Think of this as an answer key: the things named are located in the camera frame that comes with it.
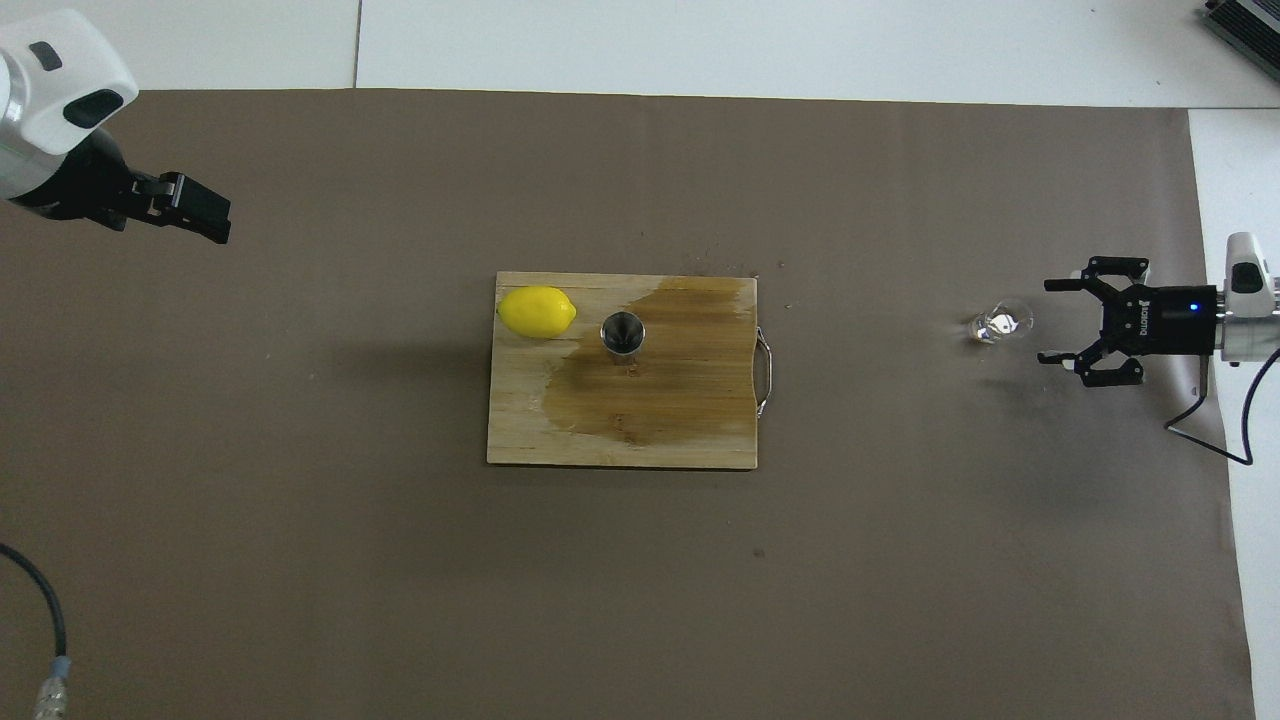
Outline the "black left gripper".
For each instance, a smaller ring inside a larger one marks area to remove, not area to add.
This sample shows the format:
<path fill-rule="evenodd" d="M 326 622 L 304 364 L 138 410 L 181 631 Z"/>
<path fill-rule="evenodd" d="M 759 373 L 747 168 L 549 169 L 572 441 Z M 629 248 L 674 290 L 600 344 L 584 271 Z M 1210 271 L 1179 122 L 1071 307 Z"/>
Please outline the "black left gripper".
<path fill-rule="evenodd" d="M 56 222 L 88 220 L 124 231 L 119 197 L 128 193 L 128 218 L 143 223 L 184 223 L 193 232 L 227 245 L 230 201 L 189 178 L 168 172 L 132 172 L 108 129 L 96 129 L 74 146 L 41 186 L 12 202 Z"/>

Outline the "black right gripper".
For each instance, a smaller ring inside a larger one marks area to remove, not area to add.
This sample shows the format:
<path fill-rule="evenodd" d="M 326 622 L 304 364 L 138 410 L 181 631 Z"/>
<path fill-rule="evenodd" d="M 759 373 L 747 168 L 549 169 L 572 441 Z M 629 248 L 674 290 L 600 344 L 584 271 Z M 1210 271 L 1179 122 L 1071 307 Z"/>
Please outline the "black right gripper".
<path fill-rule="evenodd" d="M 1087 292 L 1103 301 L 1100 338 L 1079 352 L 1042 351 L 1038 364 L 1060 366 L 1085 388 L 1142 386 L 1137 356 L 1211 355 L 1219 340 L 1219 291 L 1202 286 L 1147 286 L 1151 260 L 1093 256 L 1068 277 L 1044 279 L 1044 292 Z M 1125 290 L 1111 283 L 1124 279 Z M 1101 363 L 1123 352 L 1116 366 Z"/>

